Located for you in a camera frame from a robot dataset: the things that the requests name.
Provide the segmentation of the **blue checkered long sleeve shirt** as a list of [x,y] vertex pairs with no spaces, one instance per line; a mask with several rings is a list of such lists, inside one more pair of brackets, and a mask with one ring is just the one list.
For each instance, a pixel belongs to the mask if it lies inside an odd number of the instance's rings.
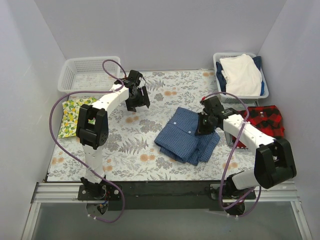
[[207,163],[220,141],[214,131],[208,135],[196,135],[198,114],[178,107],[165,127],[160,131],[154,143],[160,152],[180,163],[197,166]]

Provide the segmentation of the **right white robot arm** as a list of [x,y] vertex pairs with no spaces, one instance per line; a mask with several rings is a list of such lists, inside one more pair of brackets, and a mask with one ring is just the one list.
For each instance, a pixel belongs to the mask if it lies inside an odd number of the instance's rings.
[[234,136],[255,157],[254,168],[223,176],[217,189],[220,198],[237,199],[246,190],[256,187],[270,189],[297,175],[291,144],[288,140],[276,139],[258,130],[233,108],[224,108],[218,97],[204,97],[198,113],[196,135],[211,134],[216,128]]

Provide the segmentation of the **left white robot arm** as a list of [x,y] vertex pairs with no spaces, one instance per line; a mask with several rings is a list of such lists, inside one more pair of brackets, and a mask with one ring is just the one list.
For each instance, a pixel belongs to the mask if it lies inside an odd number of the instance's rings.
[[101,182],[105,177],[102,147],[109,136],[108,114],[122,102],[125,102],[129,112],[136,112],[137,107],[149,107],[147,88],[140,86],[144,79],[142,73],[131,70],[128,76],[114,82],[111,93],[91,105],[83,104],[79,108],[76,136],[82,144],[85,164],[88,166],[85,176],[80,180],[86,193],[95,200],[101,200],[107,195],[106,187]]

